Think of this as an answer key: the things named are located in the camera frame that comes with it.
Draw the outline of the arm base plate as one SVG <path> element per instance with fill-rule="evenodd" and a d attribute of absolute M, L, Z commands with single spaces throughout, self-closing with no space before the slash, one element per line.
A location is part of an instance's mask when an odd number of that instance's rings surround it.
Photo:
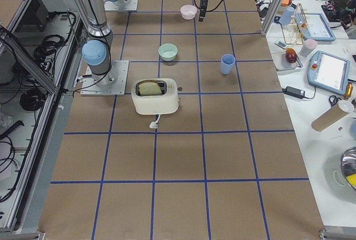
<path fill-rule="evenodd" d="M 104 0 L 106 12 L 132 12 L 137 11 L 139 0 L 118 0 L 115 2 Z"/>
<path fill-rule="evenodd" d="M 101 79 L 100 76 L 93 75 L 85 78 L 80 90 L 83 96 L 123 96 L 126 89 L 126 80 L 128 74 L 129 60 L 111 61 L 111 70 L 106 77 Z"/>

